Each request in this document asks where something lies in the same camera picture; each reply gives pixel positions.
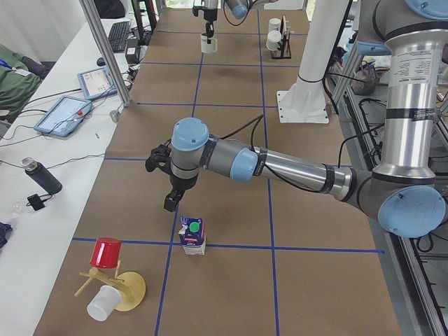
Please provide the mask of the white mug with handle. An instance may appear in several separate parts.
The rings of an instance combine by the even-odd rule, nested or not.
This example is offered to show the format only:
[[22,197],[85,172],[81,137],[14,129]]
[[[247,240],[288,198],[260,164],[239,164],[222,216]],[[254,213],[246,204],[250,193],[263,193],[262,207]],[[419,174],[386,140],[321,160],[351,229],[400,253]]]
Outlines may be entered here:
[[200,36],[201,52],[204,54],[216,53],[218,50],[218,39],[216,37],[209,38],[205,33]]

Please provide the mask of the blue white milk carton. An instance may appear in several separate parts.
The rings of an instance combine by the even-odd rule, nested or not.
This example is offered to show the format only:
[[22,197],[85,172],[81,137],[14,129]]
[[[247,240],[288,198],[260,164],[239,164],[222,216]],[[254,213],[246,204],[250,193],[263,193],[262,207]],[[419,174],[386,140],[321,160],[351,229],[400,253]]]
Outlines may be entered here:
[[187,256],[203,256],[206,249],[206,232],[201,218],[180,217],[179,239]]

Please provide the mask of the wooden cup tree stand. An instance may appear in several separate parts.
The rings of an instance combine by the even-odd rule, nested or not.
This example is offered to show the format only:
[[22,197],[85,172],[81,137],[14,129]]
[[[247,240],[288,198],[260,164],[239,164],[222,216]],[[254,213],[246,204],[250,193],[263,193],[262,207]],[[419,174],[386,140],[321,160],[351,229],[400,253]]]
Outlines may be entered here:
[[138,307],[145,295],[146,295],[146,282],[144,278],[137,272],[123,272],[119,274],[120,261],[115,269],[114,276],[109,276],[101,269],[97,267],[91,267],[87,273],[80,272],[82,277],[86,277],[87,280],[84,284],[74,293],[75,297],[78,297],[92,282],[96,279],[103,284],[112,286],[117,289],[122,295],[121,302],[116,306],[115,310],[119,312],[128,312]]

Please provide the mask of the translucent white plastic cup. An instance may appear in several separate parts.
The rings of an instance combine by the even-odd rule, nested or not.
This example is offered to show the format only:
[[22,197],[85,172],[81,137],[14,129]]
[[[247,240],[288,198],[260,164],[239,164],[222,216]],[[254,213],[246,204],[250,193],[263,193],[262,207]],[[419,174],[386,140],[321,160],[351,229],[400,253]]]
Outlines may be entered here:
[[121,301],[122,295],[119,290],[103,285],[87,305],[87,313],[96,321],[105,321]]

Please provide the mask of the white mug bottom facing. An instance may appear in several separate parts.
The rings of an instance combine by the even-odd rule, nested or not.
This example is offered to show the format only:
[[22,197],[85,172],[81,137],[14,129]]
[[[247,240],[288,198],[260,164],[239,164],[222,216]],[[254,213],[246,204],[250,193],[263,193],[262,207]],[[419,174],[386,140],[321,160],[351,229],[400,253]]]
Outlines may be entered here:
[[266,47],[269,51],[275,51],[278,49],[282,40],[282,34],[280,31],[272,30],[267,34]]

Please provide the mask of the black power adapter box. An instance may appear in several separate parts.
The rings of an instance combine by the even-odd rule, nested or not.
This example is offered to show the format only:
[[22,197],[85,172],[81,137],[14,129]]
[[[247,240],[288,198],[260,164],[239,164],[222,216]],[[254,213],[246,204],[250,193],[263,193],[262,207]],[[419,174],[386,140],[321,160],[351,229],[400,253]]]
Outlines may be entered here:
[[125,59],[128,64],[138,64],[141,60],[140,58],[141,46],[139,45],[139,40],[137,38],[131,38],[127,40]]

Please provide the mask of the black keyboard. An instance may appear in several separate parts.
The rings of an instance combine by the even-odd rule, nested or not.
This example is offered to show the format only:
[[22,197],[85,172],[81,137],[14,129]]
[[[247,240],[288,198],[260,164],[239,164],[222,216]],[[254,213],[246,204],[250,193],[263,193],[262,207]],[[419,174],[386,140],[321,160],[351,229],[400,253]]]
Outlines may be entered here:
[[108,41],[114,53],[125,51],[129,32],[129,21],[115,22],[112,24],[108,33]]

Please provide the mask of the blue teach pendant far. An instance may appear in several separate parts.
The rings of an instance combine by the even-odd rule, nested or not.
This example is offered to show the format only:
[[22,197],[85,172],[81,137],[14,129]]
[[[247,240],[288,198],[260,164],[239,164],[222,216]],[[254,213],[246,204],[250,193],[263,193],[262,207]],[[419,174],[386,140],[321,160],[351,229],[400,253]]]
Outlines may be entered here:
[[117,92],[106,66],[79,73],[77,77],[85,99],[93,101]]

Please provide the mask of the blue teach pendant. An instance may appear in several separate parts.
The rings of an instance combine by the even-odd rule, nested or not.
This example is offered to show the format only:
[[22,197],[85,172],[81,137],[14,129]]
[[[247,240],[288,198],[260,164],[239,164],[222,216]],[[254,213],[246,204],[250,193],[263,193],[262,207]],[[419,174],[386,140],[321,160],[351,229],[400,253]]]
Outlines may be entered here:
[[90,100],[63,96],[35,124],[34,130],[43,135],[67,137],[80,125],[91,109]]
[[79,73],[77,77],[85,99],[93,101],[117,92],[106,66]]

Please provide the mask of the blue teach pendant near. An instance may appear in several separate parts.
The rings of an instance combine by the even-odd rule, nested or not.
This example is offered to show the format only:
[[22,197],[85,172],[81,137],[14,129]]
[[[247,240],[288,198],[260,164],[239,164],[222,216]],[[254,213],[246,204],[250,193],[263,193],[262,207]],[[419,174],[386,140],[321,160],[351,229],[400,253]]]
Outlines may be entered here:
[[43,135],[67,137],[80,125],[91,109],[90,100],[63,96],[35,124],[34,130]]

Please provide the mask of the black computer mouse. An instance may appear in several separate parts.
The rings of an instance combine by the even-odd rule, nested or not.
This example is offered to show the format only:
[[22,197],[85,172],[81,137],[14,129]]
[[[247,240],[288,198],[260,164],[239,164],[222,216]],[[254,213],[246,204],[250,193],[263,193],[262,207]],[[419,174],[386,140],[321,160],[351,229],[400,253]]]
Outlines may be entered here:
[[102,66],[104,66],[105,64],[106,64],[106,63],[105,63],[103,57],[100,57],[100,58],[97,59],[97,65],[98,65],[99,67],[102,67]]

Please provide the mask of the black water bottle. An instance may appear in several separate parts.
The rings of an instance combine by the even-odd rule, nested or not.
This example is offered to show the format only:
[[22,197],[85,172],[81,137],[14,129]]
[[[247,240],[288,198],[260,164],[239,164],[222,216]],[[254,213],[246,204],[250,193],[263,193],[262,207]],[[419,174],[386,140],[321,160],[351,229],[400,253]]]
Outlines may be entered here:
[[62,190],[62,184],[40,163],[26,157],[21,165],[25,174],[42,187],[49,195],[55,195]]

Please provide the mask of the black binder clip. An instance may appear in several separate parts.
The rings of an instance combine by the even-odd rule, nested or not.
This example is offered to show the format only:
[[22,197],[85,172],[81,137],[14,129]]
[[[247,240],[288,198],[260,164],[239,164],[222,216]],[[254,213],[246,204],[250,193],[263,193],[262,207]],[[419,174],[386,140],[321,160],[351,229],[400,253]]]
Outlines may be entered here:
[[45,207],[44,201],[37,194],[28,196],[27,201],[27,206],[30,206],[35,211],[38,211]]

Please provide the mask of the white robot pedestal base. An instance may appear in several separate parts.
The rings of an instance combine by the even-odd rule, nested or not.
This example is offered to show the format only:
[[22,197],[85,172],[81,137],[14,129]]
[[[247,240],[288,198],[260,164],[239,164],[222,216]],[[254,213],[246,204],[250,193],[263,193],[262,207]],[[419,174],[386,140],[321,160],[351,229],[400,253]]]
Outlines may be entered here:
[[350,0],[315,3],[297,80],[289,90],[277,92],[281,123],[329,123],[323,78],[350,8]]

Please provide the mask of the aluminium frame post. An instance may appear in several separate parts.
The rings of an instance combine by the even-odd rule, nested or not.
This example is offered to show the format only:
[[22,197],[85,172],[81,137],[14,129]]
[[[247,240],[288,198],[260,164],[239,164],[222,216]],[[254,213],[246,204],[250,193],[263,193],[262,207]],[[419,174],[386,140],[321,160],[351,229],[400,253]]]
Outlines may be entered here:
[[126,88],[125,81],[123,80],[123,76],[120,72],[118,63],[104,30],[100,16],[97,12],[95,3],[93,0],[80,0],[79,2],[84,12],[85,19],[87,20],[87,23],[92,32],[95,43],[97,44],[101,56],[104,58],[109,73],[111,74],[113,83],[115,84],[115,88],[117,89],[122,105],[124,107],[128,107],[131,102],[130,94]]

